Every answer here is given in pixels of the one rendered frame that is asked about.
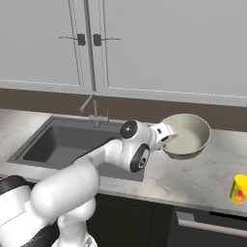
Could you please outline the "dark grey sink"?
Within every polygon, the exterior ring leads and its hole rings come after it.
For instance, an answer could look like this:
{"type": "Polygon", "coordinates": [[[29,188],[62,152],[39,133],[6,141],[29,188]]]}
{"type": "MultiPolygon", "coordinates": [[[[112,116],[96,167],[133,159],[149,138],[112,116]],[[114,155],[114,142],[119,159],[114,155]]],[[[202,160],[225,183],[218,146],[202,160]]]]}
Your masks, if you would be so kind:
{"type": "Polygon", "coordinates": [[[50,117],[9,159],[21,166],[19,175],[40,181],[66,168],[78,156],[120,138],[120,123],[50,117]]]}

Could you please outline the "grey tall tap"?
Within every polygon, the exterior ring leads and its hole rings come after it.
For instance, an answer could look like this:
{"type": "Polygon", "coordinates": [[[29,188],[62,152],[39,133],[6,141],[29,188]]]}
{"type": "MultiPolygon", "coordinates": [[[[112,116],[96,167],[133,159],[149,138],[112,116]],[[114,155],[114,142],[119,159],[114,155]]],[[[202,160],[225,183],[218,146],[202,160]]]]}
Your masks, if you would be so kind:
{"type": "Polygon", "coordinates": [[[79,108],[81,113],[84,113],[87,106],[92,103],[94,106],[94,114],[91,116],[91,120],[94,122],[94,127],[99,128],[103,122],[108,122],[108,117],[100,116],[97,112],[97,100],[96,100],[96,75],[93,55],[93,43],[92,43],[92,32],[90,23],[90,11],[89,11],[89,0],[83,0],[84,13],[85,13],[85,24],[86,24],[86,41],[88,45],[90,75],[92,90],[89,97],[84,101],[83,105],[79,108]]]}

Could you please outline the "yellow cup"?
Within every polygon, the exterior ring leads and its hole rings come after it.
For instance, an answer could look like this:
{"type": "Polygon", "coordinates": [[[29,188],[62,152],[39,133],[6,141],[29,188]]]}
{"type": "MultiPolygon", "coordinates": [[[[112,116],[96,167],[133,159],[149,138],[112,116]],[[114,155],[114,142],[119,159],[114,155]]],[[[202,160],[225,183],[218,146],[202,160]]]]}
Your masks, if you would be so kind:
{"type": "Polygon", "coordinates": [[[230,193],[230,199],[236,204],[243,204],[247,198],[247,176],[237,174],[233,178],[233,185],[230,193]]]}

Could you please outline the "dark lower cupboard door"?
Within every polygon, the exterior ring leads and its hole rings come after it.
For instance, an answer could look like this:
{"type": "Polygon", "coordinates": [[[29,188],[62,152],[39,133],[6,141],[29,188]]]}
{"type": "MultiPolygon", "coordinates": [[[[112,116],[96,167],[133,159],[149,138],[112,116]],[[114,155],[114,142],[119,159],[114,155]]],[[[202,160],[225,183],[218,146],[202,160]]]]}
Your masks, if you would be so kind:
{"type": "Polygon", "coordinates": [[[97,247],[166,247],[173,207],[97,194],[87,221],[97,247]]]}

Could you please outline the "grey cupboard door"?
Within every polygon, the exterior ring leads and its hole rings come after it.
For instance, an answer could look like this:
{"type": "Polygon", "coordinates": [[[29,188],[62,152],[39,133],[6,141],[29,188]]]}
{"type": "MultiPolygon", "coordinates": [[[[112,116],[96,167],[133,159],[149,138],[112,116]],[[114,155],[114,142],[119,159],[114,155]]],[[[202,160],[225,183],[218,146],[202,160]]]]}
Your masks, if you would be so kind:
{"type": "Polygon", "coordinates": [[[107,85],[247,96],[247,0],[101,0],[107,85]]]}
{"type": "Polygon", "coordinates": [[[79,0],[0,0],[0,88],[70,91],[83,85],[79,0]]]}

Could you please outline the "black dishwasher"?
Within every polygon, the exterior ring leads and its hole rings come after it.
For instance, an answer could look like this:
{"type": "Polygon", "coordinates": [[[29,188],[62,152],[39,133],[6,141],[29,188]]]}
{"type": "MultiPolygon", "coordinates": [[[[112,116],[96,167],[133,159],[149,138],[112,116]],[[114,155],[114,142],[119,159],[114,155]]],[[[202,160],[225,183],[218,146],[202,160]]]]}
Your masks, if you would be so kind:
{"type": "Polygon", "coordinates": [[[181,226],[179,219],[247,231],[247,217],[175,206],[167,247],[247,247],[247,236],[181,226]]]}

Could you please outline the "pale green bowl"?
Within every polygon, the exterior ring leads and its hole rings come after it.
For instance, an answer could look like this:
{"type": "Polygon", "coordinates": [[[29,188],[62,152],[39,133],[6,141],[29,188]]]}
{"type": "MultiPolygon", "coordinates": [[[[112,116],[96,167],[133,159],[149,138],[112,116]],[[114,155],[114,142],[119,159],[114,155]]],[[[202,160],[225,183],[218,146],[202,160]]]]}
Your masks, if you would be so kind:
{"type": "Polygon", "coordinates": [[[176,160],[187,160],[198,156],[206,147],[211,136],[209,124],[193,114],[175,114],[163,120],[178,134],[163,150],[176,160]]]}

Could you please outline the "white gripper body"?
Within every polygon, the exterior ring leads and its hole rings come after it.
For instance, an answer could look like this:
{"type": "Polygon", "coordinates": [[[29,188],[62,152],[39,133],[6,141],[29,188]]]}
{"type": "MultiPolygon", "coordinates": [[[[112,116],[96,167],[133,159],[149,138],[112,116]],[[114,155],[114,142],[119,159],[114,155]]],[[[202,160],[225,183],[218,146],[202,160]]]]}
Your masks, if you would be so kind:
{"type": "Polygon", "coordinates": [[[172,126],[170,126],[168,124],[167,124],[167,128],[169,130],[169,137],[166,140],[166,143],[170,143],[171,141],[173,141],[175,138],[178,137],[178,133],[172,126]]]}

